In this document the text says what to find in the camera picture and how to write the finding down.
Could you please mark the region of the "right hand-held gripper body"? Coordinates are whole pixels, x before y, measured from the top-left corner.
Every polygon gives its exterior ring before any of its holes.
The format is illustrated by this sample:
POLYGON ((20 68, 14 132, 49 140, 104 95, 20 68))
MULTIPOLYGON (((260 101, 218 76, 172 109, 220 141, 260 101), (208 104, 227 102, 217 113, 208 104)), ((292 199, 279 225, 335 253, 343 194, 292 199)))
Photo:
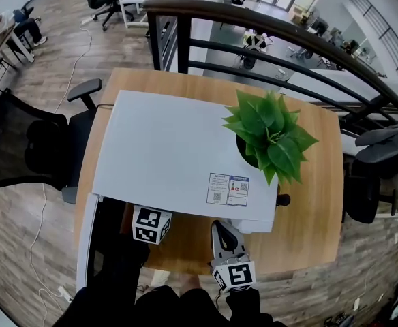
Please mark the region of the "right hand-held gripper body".
POLYGON ((211 274, 223 293, 249 289, 256 282, 255 264, 246 251, 215 252, 211 274))

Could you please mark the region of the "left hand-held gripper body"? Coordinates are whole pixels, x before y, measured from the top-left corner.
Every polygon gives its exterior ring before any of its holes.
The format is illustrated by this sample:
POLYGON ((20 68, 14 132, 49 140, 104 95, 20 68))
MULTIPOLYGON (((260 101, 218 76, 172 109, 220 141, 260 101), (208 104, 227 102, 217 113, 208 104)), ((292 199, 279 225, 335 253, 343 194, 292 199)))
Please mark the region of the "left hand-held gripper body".
POLYGON ((171 212, 135 205, 132 219, 133 239, 158 245, 167 235, 171 223, 171 212))

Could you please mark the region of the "large white box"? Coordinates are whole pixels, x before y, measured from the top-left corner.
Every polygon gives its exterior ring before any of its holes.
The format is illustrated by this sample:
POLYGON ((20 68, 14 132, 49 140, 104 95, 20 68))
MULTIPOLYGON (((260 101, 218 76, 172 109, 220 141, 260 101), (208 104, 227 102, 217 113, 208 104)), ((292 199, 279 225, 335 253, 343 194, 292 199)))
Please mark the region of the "large white box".
POLYGON ((226 219, 244 234, 270 232, 276 180, 249 165, 226 108, 171 95, 120 91, 102 141, 80 232, 76 285, 87 284, 99 203, 110 198, 163 211, 226 219))

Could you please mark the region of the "person's left forearm black sleeve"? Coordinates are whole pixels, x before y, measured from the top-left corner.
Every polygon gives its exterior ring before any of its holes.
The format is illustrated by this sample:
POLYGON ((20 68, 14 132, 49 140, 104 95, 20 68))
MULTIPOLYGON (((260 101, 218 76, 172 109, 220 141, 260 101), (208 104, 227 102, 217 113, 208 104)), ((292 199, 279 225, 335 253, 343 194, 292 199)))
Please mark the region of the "person's left forearm black sleeve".
POLYGON ((101 271, 76 295, 73 327, 120 327, 132 314, 140 270, 150 250, 130 234, 118 234, 104 255, 101 271))

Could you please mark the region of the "person's right forearm black sleeve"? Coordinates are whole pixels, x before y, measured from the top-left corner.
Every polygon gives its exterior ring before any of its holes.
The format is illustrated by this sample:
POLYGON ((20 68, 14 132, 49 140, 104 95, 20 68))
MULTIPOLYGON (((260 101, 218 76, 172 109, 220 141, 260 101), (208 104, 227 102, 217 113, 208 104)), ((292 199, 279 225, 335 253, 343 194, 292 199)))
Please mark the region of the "person's right forearm black sleeve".
POLYGON ((226 297, 232 315, 230 322, 234 326, 253 326, 260 318, 260 294, 258 290, 248 290, 230 293, 226 297))

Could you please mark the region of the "person's foot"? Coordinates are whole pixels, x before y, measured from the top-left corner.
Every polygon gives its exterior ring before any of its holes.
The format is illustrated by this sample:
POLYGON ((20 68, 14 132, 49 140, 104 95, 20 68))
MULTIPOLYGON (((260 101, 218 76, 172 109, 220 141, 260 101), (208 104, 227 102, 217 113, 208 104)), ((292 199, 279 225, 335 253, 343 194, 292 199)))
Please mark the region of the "person's foot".
POLYGON ((182 296, 190 290, 201 289, 200 279, 198 275, 181 273, 179 275, 180 290, 179 294, 182 296))

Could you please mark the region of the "person's legs black trousers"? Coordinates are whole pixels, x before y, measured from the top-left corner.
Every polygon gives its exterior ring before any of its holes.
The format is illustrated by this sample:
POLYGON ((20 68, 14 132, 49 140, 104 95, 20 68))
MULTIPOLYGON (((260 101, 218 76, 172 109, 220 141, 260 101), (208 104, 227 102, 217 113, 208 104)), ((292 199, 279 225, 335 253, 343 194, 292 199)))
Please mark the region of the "person's legs black trousers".
MULTIPOLYGON (((53 327, 73 327, 70 307, 53 327)), ((165 285, 135 300, 132 314, 120 327, 242 327, 224 317, 204 289, 190 290, 178 296, 165 285)), ((260 311, 259 321, 246 327, 287 327, 272 315, 260 311)))

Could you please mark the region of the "green plant in white pot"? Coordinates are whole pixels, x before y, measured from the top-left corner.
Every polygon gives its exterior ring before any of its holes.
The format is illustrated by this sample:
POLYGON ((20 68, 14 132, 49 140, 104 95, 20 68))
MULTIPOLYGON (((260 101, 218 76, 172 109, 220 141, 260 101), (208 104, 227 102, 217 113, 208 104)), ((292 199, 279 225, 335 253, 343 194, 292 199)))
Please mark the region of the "green plant in white pot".
POLYGON ((244 142, 241 154, 271 184, 302 182, 301 164, 307 161, 304 152, 318 142, 298 124, 298 110, 290 111, 284 96, 269 91, 264 97, 238 90, 238 105, 228 106, 231 113, 223 126, 244 142))

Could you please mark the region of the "black mesh office chair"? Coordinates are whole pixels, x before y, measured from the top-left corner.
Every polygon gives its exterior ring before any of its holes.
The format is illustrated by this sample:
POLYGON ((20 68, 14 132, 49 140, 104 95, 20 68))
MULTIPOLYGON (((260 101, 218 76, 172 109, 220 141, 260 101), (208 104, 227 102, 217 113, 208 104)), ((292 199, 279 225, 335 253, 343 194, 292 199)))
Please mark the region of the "black mesh office chair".
POLYGON ((81 99, 87 109, 67 118, 37 109, 10 89, 0 95, 0 187, 41 183, 76 203, 80 171, 97 112, 90 95, 100 91, 94 78, 72 88, 67 100, 81 99))

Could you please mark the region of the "office chair with grey jacket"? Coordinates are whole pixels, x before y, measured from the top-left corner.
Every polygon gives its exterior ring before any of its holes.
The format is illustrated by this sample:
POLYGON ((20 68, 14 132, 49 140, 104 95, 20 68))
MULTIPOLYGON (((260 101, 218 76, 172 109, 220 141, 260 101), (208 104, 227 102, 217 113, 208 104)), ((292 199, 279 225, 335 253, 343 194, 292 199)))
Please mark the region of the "office chair with grey jacket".
POLYGON ((398 221, 398 188, 381 194, 382 181, 398 180, 398 125, 342 138, 342 145, 343 214, 365 224, 398 221))

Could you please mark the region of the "black metal railing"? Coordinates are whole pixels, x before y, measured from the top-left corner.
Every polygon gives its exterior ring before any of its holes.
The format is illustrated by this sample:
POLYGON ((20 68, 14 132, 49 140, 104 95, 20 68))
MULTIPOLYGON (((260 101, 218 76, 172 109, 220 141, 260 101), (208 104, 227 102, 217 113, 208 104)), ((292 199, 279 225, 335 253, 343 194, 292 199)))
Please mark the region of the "black metal railing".
POLYGON ((374 127, 380 126, 380 120, 374 119, 372 117, 373 114, 379 114, 383 121, 388 121, 390 124, 397 123, 397 120, 393 116, 384 111, 384 108, 388 105, 392 105, 398 111, 398 95, 387 84, 351 56, 338 50, 320 37, 299 27, 251 10, 202 0, 148 0, 144 3, 144 9, 149 18, 151 52, 156 69, 162 68, 162 58, 159 54, 162 38, 157 29, 157 22, 161 17, 174 17, 177 20, 178 66, 179 72, 181 73, 186 74, 190 68, 205 69, 249 78, 289 89, 345 112, 345 116, 341 118, 341 122, 348 127, 362 120, 369 122, 369 124, 374 127), (266 55, 263 52, 250 51, 238 46, 194 38, 192 35, 192 22, 195 19, 222 22, 224 24, 263 31, 268 35, 278 37, 279 39, 300 46, 306 50, 310 50, 341 66, 344 70, 349 71, 353 76, 362 80, 369 88, 378 93, 378 96, 374 99, 365 99, 355 91, 344 87, 334 80, 328 79, 326 76, 322 76, 297 64, 266 55), (191 48, 243 55, 273 65, 281 65, 341 91, 355 99, 360 105, 358 107, 347 107, 341 102, 330 99, 325 95, 270 76, 257 75, 241 69, 234 69, 232 67, 207 63, 205 61, 195 61, 190 57, 191 48))

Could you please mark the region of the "dark office chair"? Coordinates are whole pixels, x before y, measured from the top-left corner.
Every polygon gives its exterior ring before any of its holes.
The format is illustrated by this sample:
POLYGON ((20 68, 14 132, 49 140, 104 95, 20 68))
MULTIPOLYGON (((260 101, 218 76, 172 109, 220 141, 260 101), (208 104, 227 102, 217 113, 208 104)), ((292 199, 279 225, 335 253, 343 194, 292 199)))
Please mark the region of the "dark office chair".
POLYGON ((14 20, 16 24, 26 22, 28 20, 34 20, 35 22, 40 22, 42 19, 40 16, 32 17, 31 13, 34 11, 34 7, 22 7, 21 9, 16 9, 13 11, 14 20))

